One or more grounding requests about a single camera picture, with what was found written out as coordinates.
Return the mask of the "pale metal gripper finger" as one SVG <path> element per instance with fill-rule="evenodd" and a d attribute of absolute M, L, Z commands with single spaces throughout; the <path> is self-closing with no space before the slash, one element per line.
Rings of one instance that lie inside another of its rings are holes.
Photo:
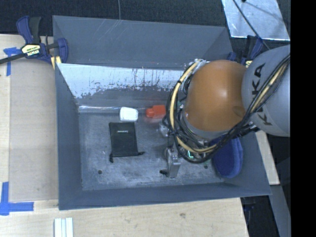
<path fill-rule="evenodd" d="M 179 168 L 181 163 L 178 157 L 178 151 L 174 150 L 171 147 L 166 148 L 166 161 L 167 161 L 167 171 L 166 176 L 168 178 L 175 178 L 178 175 Z"/>
<path fill-rule="evenodd" d="M 170 128 L 168 123 L 159 123 L 159 131 L 162 137 L 169 137 L 170 136 Z"/>

